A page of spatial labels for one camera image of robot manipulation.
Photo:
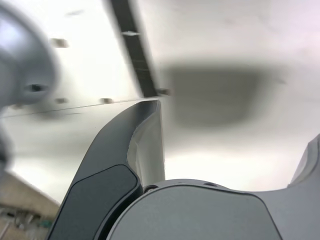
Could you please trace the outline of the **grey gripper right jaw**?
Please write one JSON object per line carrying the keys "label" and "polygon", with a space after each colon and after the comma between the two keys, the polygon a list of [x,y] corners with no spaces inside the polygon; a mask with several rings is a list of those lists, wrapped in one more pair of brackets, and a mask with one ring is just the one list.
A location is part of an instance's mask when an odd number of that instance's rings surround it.
{"label": "grey gripper right jaw", "polygon": [[320,139],[288,187],[244,192],[207,184],[167,184],[135,200],[109,240],[317,240],[320,237]]}

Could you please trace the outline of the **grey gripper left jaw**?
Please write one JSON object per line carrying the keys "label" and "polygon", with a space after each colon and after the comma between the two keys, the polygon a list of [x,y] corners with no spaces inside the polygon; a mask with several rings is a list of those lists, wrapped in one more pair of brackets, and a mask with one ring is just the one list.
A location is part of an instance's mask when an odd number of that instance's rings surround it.
{"label": "grey gripper left jaw", "polygon": [[104,240],[144,188],[164,180],[161,103],[141,101],[96,135],[46,237]]}

